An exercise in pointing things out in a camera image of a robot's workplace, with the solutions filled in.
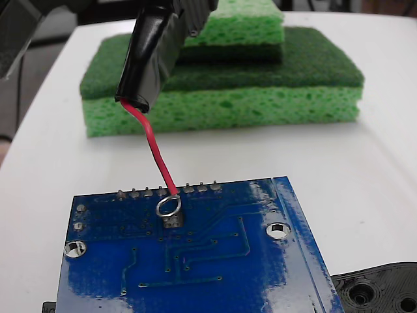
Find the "green sponge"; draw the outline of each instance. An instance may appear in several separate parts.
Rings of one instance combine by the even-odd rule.
[[[360,71],[314,29],[288,28],[285,36],[283,65],[178,65],[149,114],[154,130],[354,121],[364,83]],[[101,62],[93,60],[93,70],[113,62],[117,47],[107,43],[100,48]],[[90,81],[81,85],[87,135],[142,133],[137,121],[114,102],[117,81],[108,83],[106,88]]]
[[[250,87],[162,93],[148,115],[155,132],[354,121],[359,87]],[[87,135],[141,134],[114,98],[84,100]]]

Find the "black plastic part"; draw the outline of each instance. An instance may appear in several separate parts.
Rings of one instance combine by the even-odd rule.
[[[332,276],[345,313],[417,312],[417,263]]]
[[[56,302],[44,302],[42,313],[55,313]]]
[[[184,16],[172,1],[154,0],[139,12],[130,39],[116,101],[148,113],[168,79],[186,38]]]

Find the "red wire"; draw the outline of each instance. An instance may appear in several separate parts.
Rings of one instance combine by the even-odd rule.
[[[143,129],[145,130],[146,137],[148,139],[149,147],[151,148],[152,154],[154,156],[156,165],[158,166],[162,177],[164,178],[165,183],[167,184],[169,193],[174,195],[178,194],[178,189],[176,188],[169,172],[167,169],[167,166],[164,163],[164,160],[162,160],[161,153],[159,152],[158,144],[155,140],[155,135],[152,130],[151,124],[149,123],[148,119],[138,110],[136,110],[129,102],[122,99],[121,100],[123,108],[130,114],[132,114],[143,126]]]

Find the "black cable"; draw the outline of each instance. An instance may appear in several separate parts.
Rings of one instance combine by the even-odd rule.
[[[308,6],[310,7],[310,11],[315,11],[313,1],[312,0],[307,0],[307,2],[308,2]]]
[[[410,13],[411,13],[412,9],[414,8],[416,2],[417,2],[417,0],[410,0],[409,5],[407,5],[407,7],[405,8],[405,10],[403,12],[403,16],[410,15]]]
[[[12,138],[6,135],[0,135],[0,141],[5,140],[6,142],[12,142]]]
[[[23,72],[23,62],[25,55],[22,55],[22,58],[19,62],[19,71],[18,71],[18,99],[16,101],[16,131],[19,129],[20,124],[20,102],[21,102],[21,92],[22,92],[22,72]]]

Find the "black object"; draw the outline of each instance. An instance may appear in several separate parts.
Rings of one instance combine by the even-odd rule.
[[[417,312],[417,263],[332,276],[345,313]]]
[[[51,10],[67,6],[72,12],[90,0],[9,0],[0,3],[0,79],[19,63],[38,25]]]
[[[115,100],[148,113],[187,36],[197,36],[218,0],[152,0],[139,11]]]
[[[56,302],[44,302],[42,313],[55,313]]]

